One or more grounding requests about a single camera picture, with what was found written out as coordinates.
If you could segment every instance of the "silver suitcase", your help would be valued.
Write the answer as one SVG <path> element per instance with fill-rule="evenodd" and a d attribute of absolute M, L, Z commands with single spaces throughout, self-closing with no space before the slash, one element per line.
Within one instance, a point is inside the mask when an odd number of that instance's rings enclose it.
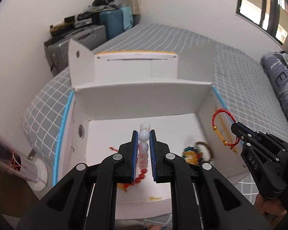
<path fill-rule="evenodd" d="M 45 46 L 46 58 L 55 76 L 68 67 L 68 41 L 70 39 L 93 50 L 107 41 L 106 28 L 104 25 L 93 25 L 76 29 L 58 42 Z"/>

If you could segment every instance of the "white wall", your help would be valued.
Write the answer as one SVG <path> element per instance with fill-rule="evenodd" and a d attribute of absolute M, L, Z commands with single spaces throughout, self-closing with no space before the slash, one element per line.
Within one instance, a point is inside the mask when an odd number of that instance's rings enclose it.
<path fill-rule="evenodd" d="M 191 30 L 242 50 L 256 61 L 280 46 L 236 16 L 237 0 L 142 0 L 141 22 Z"/>
<path fill-rule="evenodd" d="M 83 11 L 93 1 L 3 0 L 0 3 L 0 134 L 23 153 L 29 152 L 30 147 L 17 127 L 20 117 L 52 78 L 43 48 L 43 42 L 50 36 L 49 26 Z"/>

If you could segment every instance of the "cardboard flap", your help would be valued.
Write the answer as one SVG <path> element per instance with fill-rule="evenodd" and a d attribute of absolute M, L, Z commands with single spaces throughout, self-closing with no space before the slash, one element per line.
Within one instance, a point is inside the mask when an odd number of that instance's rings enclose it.
<path fill-rule="evenodd" d="M 75 89 L 80 85 L 93 82 L 95 80 L 94 54 L 73 39 L 69 41 L 68 46 L 68 64 L 72 88 Z"/>
<path fill-rule="evenodd" d="M 214 81 L 214 43 L 191 47 L 179 54 L 178 79 Z"/>
<path fill-rule="evenodd" d="M 101 85 L 76 91 L 90 120 L 194 113 L 211 87 L 207 82 L 163 81 Z"/>
<path fill-rule="evenodd" d="M 94 56 L 95 84 L 177 78 L 178 55 L 168 52 L 115 51 Z"/>

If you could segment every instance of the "pink bead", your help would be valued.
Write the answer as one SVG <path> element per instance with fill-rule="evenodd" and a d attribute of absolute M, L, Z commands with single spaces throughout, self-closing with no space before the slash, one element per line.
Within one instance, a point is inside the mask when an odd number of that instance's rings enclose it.
<path fill-rule="evenodd" d="M 139 152 L 137 156 L 141 159 L 148 159 L 148 152 Z"/>
<path fill-rule="evenodd" d="M 140 142 L 138 148 L 139 152 L 148 152 L 148 144 L 145 142 Z"/>
<path fill-rule="evenodd" d="M 143 170 L 143 169 L 147 169 L 148 164 L 139 163 L 138 166 L 139 166 L 139 169 Z"/>
<path fill-rule="evenodd" d="M 139 158 L 139 160 L 137 161 L 139 164 L 145 164 L 147 165 L 148 164 L 148 159 L 141 159 Z"/>

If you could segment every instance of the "screw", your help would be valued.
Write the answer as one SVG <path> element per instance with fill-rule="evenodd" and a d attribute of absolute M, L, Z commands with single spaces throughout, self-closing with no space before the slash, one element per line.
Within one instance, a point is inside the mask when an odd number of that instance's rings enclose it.
<path fill-rule="evenodd" d="M 165 155 L 165 157 L 166 157 L 167 159 L 173 160 L 173 159 L 175 158 L 175 154 L 173 154 L 173 153 L 167 153 L 167 154 Z"/>
<path fill-rule="evenodd" d="M 204 163 L 204 164 L 202 165 L 202 167 L 203 167 L 204 170 L 210 170 L 210 169 L 212 168 L 212 166 L 211 166 L 210 163 Z"/>
<path fill-rule="evenodd" d="M 76 169 L 79 170 L 79 171 L 84 170 L 85 169 L 85 164 L 83 164 L 83 163 L 78 164 Z"/>
<path fill-rule="evenodd" d="M 121 154 L 119 154 L 119 153 L 116 153 L 116 154 L 113 155 L 113 159 L 114 160 L 120 160 L 122 158 L 123 158 L 123 156 Z"/>

